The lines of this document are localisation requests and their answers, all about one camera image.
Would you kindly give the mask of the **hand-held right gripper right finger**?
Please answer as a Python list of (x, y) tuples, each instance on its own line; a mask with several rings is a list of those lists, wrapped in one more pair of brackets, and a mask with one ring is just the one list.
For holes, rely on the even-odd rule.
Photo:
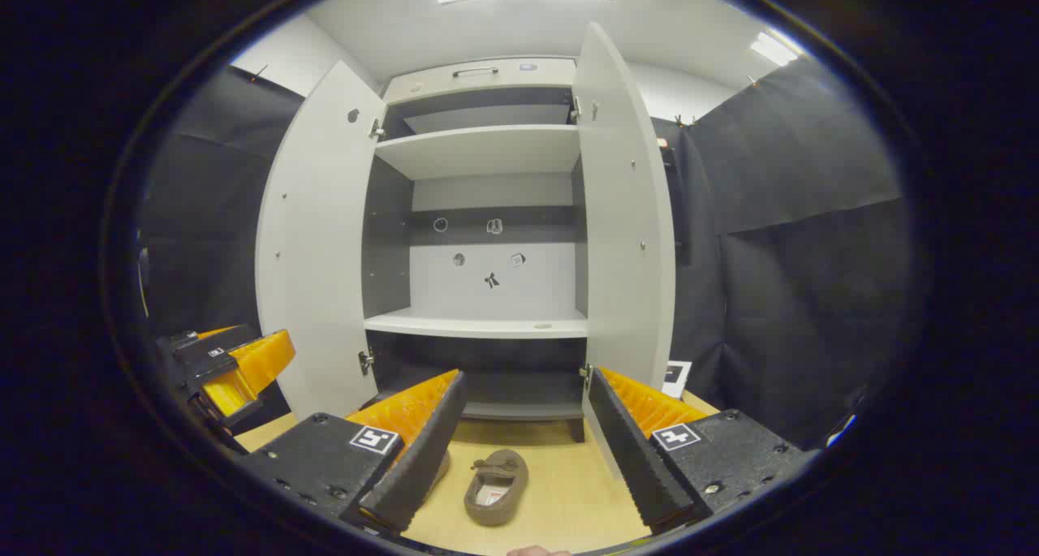
[(609, 369), (587, 368), (586, 399), (652, 533), (731, 511), (812, 464), (745, 412), (705, 413)]

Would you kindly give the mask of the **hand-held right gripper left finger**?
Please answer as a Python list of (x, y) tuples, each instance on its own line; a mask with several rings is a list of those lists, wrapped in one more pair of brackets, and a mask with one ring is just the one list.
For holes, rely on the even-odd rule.
[(467, 404), (459, 370), (338, 418), (317, 412), (244, 457), (252, 477), (305, 511), (372, 534), (411, 525)]

